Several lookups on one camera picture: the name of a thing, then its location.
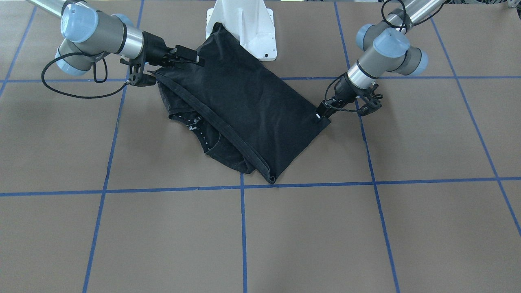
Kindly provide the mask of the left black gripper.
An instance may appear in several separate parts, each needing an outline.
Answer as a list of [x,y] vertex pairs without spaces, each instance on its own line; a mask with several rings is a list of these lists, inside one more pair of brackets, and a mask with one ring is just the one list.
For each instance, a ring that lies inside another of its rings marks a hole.
[[354,82],[352,82],[347,73],[344,73],[333,80],[334,95],[332,100],[322,100],[316,108],[315,115],[318,120],[331,117],[337,113],[338,109],[357,99],[357,89],[360,89]]

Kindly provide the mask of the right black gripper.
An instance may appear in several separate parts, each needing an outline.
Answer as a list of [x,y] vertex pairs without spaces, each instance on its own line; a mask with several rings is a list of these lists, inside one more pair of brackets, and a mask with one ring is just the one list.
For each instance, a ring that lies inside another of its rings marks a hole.
[[198,55],[198,52],[182,45],[175,48],[168,47],[161,37],[149,32],[143,33],[143,47],[141,61],[153,66],[171,68],[182,64],[195,64],[204,66],[205,60]]

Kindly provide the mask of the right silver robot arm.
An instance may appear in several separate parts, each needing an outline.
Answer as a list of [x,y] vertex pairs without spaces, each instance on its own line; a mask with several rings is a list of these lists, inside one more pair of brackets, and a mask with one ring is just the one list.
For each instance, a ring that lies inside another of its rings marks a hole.
[[110,54],[121,56],[124,64],[134,68],[145,63],[204,65],[197,51],[181,45],[169,48],[161,37],[136,28],[126,15],[108,15],[84,0],[32,0],[31,4],[60,19],[64,40],[55,63],[67,74],[83,75]]

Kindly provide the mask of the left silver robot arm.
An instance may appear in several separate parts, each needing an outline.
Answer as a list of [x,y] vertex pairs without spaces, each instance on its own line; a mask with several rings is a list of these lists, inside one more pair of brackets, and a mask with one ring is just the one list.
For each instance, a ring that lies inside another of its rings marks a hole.
[[334,94],[331,98],[324,97],[316,109],[319,119],[346,111],[346,105],[358,98],[364,104],[354,113],[359,116],[373,113],[381,107],[383,96],[375,91],[377,79],[384,73],[415,76],[426,69],[427,53],[412,46],[406,34],[438,13],[445,1],[401,0],[399,3],[399,7],[388,14],[381,10],[382,20],[378,24],[366,24],[359,29],[356,43],[363,54],[347,72],[331,82]]

